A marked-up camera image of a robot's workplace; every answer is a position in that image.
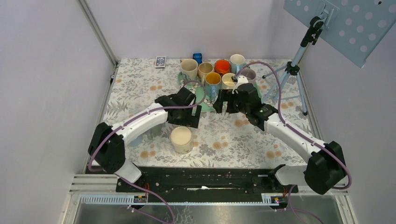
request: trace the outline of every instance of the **light blue panel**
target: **light blue panel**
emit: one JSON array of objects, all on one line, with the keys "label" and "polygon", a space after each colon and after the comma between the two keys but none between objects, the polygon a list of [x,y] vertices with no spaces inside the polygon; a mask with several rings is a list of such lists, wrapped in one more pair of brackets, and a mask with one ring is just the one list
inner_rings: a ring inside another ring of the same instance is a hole
[{"label": "light blue panel", "polygon": [[394,0],[285,0],[284,9],[309,27],[323,4],[339,10],[320,37],[361,68],[396,22]]}]

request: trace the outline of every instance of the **green plate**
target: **green plate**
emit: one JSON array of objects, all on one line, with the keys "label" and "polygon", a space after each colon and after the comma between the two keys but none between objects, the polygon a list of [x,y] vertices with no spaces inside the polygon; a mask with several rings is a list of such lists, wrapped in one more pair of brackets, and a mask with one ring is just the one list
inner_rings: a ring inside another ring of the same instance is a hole
[{"label": "green plate", "polygon": [[[184,80],[182,73],[180,72],[177,76],[177,81],[179,83],[179,86],[182,87],[182,81]],[[197,102],[202,100],[202,97],[204,97],[204,90],[202,87],[200,87],[198,84],[191,84],[191,85],[186,85],[185,86],[188,90],[190,90],[192,93],[195,94],[195,96],[197,97]],[[255,88],[257,89],[257,92],[259,94],[259,97],[261,98],[261,93],[260,93],[260,89],[257,86],[257,83],[255,83]],[[210,112],[210,111],[214,111],[213,108],[213,102],[211,102],[207,97],[204,100],[204,102],[202,102],[200,105],[202,106],[201,112]]]}]

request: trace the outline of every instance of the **blue object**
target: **blue object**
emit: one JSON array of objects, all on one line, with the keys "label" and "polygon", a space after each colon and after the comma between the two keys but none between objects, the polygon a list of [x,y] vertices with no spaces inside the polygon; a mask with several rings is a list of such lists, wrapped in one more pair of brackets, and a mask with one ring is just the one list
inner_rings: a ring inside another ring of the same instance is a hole
[{"label": "blue object", "polygon": [[202,54],[201,53],[195,53],[192,55],[192,59],[198,62],[198,64],[202,63]]},{"label": "blue object", "polygon": [[136,146],[140,145],[140,143],[141,143],[142,141],[143,141],[143,135],[141,134],[141,135],[137,136],[137,138],[134,139],[132,142],[130,142],[130,143],[128,144],[128,146],[130,146],[130,147],[136,147]]}]

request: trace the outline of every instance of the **light blue mug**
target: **light blue mug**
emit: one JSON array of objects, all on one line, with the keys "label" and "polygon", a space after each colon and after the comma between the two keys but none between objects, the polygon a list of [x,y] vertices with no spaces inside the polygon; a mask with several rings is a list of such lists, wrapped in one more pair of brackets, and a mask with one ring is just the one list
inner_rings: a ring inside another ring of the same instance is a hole
[{"label": "light blue mug", "polygon": [[240,71],[242,69],[243,66],[246,65],[246,60],[245,57],[242,55],[232,55],[230,58],[230,62],[231,62],[231,73],[238,73],[238,71]]},{"label": "light blue mug", "polygon": [[205,77],[205,91],[209,100],[217,99],[221,88],[221,76],[217,72],[211,72]]}]

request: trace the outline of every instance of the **white mug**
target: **white mug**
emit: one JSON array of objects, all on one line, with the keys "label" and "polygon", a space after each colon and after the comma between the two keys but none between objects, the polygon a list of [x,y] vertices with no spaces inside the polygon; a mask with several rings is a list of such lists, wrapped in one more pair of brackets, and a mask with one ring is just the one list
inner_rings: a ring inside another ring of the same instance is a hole
[{"label": "white mug", "polygon": [[170,141],[172,142],[175,151],[180,154],[189,153],[193,148],[193,136],[189,128],[180,126],[173,129],[170,134]]},{"label": "white mug", "polygon": [[245,57],[242,55],[232,55],[230,58],[230,62],[231,62],[231,73],[238,73],[239,70],[242,69],[243,66],[246,65],[245,63]]},{"label": "white mug", "polygon": [[198,74],[198,62],[194,59],[182,59],[180,63],[181,71],[184,77],[184,80],[197,80]]},{"label": "white mug", "polygon": [[224,74],[223,77],[221,78],[221,88],[224,90],[230,90],[234,88],[235,82],[233,81],[233,76],[235,76],[234,73],[227,73]]}]

